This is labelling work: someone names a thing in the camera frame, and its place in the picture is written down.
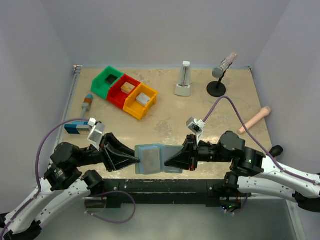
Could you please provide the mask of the green card holder wallet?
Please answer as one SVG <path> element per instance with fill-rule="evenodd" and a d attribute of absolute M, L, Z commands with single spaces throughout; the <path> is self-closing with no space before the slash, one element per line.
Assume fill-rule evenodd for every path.
<path fill-rule="evenodd" d="M 165 166 L 165 162 L 178 154 L 182 148 L 181 145 L 136 145 L 134 153 L 135 157 L 139 159 L 139 163 L 135 165 L 135 173 L 137 175 L 182 174 L 182 169 Z"/>

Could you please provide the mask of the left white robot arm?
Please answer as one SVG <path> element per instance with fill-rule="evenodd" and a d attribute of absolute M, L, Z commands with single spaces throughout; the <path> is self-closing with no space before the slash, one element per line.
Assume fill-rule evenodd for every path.
<path fill-rule="evenodd" d="M 4 240 L 34 240 L 45 224 L 76 200 L 107 194 L 104 179 L 96 170 L 86 173 L 79 167 L 104 164 L 108 172 L 139 163 L 135 152 L 112 133 L 90 134 L 90 145 L 80 148 L 68 142 L 57 145 L 51 155 L 53 164 L 37 179 L 37 188 L 10 213 L 1 214 L 0 237 Z"/>

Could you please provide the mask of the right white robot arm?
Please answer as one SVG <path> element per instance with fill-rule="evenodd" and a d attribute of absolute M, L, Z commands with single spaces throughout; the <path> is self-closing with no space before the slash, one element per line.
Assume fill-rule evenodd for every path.
<path fill-rule="evenodd" d="M 320 176 L 275 163 L 269 153 L 246 146 L 245 140 L 232 131 L 225 132 L 217 144 L 197 141 L 190 134 L 183 148 L 165 161 L 165 166 L 194 171 L 198 162 L 230 163 L 224 180 L 212 187 L 221 197 L 262 194 L 286 199 L 298 207 L 320 211 Z"/>

